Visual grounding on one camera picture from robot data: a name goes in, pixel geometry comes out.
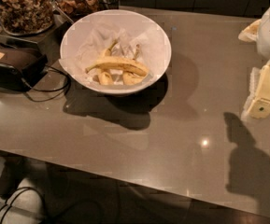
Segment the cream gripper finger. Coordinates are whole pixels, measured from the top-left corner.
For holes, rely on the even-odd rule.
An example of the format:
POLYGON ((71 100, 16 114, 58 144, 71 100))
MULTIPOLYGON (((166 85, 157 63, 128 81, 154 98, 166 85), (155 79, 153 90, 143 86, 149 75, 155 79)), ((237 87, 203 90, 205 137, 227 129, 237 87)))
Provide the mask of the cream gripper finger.
POLYGON ((270 115, 270 60, 262 67, 253 67, 249 78, 249 96, 241 119, 265 119, 270 115))
POLYGON ((247 26, 244 30, 240 32, 240 34, 238 35, 238 39, 245 42, 256 42, 261 21, 261 19, 258 19, 251 23, 249 26, 247 26))

